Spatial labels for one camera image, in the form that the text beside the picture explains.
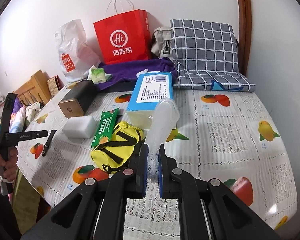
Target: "paper bag handle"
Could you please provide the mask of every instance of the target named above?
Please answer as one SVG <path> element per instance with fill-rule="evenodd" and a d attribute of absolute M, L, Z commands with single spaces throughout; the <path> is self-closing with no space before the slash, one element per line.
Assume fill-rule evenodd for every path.
<path fill-rule="evenodd" d="M 111 4 L 112 1 L 113 1 L 113 0 L 111 0 L 110 3 L 108 4 L 107 10 L 106 10 L 106 12 L 105 12 L 105 18 L 106 18 L 107 11 L 108 11 L 109 6 L 110 6 L 110 4 Z M 113 8 L 114 8 L 114 11 L 116 12 L 116 14 L 118 14 L 118 11 L 117 11 L 117 8 L 116 8 L 116 4 L 115 4 L 116 1 L 117 1 L 117 0 L 114 0 Z M 126 1 L 127 1 L 128 4 L 130 5 L 131 10 L 134 10 L 134 5 L 133 5 L 133 3 L 132 3 L 130 0 L 126 0 Z M 121 4 L 122 12 L 124 13 L 123 6 L 122 6 L 122 2 L 121 2 L 121 1 L 120 1 L 120 4 Z"/>

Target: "table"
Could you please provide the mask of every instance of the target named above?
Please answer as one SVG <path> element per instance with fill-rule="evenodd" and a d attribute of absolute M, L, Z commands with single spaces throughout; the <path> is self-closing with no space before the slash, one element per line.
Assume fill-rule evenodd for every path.
<path fill-rule="evenodd" d="M 52 207 L 78 186 L 72 179 L 78 167 L 96 166 L 90 158 L 92 138 L 68 139 L 62 132 L 67 119 L 58 102 L 68 91 L 64 87 L 56 94 L 27 129 L 58 130 L 48 154 L 35 159 L 30 153 L 33 145 L 44 144 L 46 138 L 18 146 L 20 170 Z M 122 119 L 129 122 L 125 113 L 128 102 L 116 100 L 123 94 L 128 92 L 98 94 L 86 115 L 99 121 L 102 112 L 119 107 Z M 215 95 L 223 96 L 216 101 Z M 174 98 L 180 119 L 165 143 L 167 156 L 175 158 L 178 167 L 195 178 L 218 178 L 235 189 L 243 182 L 246 204 L 272 228 L 290 219 L 297 209 L 297 193 L 288 154 L 255 93 L 176 89 Z M 260 141 L 258 130 L 264 124 L 278 136 Z M 128 200 L 124 237 L 178 239 L 177 200 L 162 200 L 158 183 L 148 180 L 146 198 Z"/>

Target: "gray checkered pillow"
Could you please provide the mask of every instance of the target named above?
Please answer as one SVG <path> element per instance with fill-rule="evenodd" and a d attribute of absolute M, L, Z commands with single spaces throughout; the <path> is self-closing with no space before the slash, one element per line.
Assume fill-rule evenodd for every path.
<path fill-rule="evenodd" d="M 179 81 L 186 89 L 254 91 L 239 73 L 236 38 L 229 24 L 171 20 L 171 47 Z"/>

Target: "black strap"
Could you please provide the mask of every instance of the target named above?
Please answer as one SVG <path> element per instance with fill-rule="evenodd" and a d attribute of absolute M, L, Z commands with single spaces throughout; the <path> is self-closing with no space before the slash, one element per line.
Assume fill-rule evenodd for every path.
<path fill-rule="evenodd" d="M 162 54 L 170 54 L 170 40 L 166 40 L 166 44 L 163 48 Z"/>
<path fill-rule="evenodd" d="M 137 132 L 137 134 L 138 134 L 139 141 L 138 141 L 138 143 L 135 144 L 131 156 L 132 156 L 132 155 L 138 156 L 138 155 L 139 155 L 139 151 L 140 151 L 141 144 L 144 143 L 144 141 L 141 141 L 141 135 L 140 135 L 140 132 L 139 132 L 138 130 L 136 130 L 136 132 Z M 108 151 L 108 150 L 106 150 L 106 151 L 109 152 L 109 153 L 111 153 L 112 155 L 114 155 L 114 156 L 120 158 L 119 156 L 113 154 L 112 152 L 110 152 L 110 151 Z M 104 170 L 106 173 L 108 173 L 108 174 L 110 174 L 110 173 L 113 172 L 113 171 L 120 171 L 123 167 L 127 166 L 127 163 L 129 162 L 131 156 L 128 158 L 128 160 L 127 160 L 122 166 L 120 166 L 120 167 L 118 167 L 118 168 L 112 168 L 112 167 L 110 167 L 110 166 L 107 165 L 107 164 L 103 164 L 103 165 L 102 165 L 102 168 L 103 168 L 103 170 Z"/>
<path fill-rule="evenodd" d="M 134 146 L 137 143 L 136 138 L 134 138 L 128 134 L 125 134 L 121 131 L 118 131 L 117 135 L 122 137 L 123 139 L 126 139 L 127 141 L 115 141 L 115 142 L 110 141 L 110 142 L 106 142 L 103 144 L 99 144 L 97 146 L 97 150 L 101 150 L 102 148 L 107 147 L 107 146 L 110 146 L 110 147 Z"/>
<path fill-rule="evenodd" d="M 115 131 L 117 131 L 119 127 L 120 127 L 120 126 L 117 125 L 117 126 L 113 129 L 113 132 L 112 132 L 112 133 L 114 133 Z"/>
<path fill-rule="evenodd" d="M 101 149 L 100 151 L 104 152 L 106 155 L 108 155 L 111 159 L 113 159 L 118 164 L 123 161 L 123 159 L 121 157 L 115 155 L 114 153 L 108 151 L 105 148 Z"/>

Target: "small green packet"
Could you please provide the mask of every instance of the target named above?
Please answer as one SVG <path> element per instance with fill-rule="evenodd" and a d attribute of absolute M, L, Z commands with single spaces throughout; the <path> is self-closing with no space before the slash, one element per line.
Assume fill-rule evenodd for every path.
<path fill-rule="evenodd" d="M 106 82 L 105 70 L 103 68 L 93 68 L 91 70 L 91 80 L 95 84 Z"/>
<path fill-rule="evenodd" d="M 99 127 L 94 135 L 93 141 L 91 143 L 91 148 L 96 147 L 98 144 L 106 143 L 111 140 L 113 129 L 115 126 L 115 120 L 119 113 L 119 108 L 110 110 L 108 112 L 103 112 L 101 114 L 101 119 Z"/>

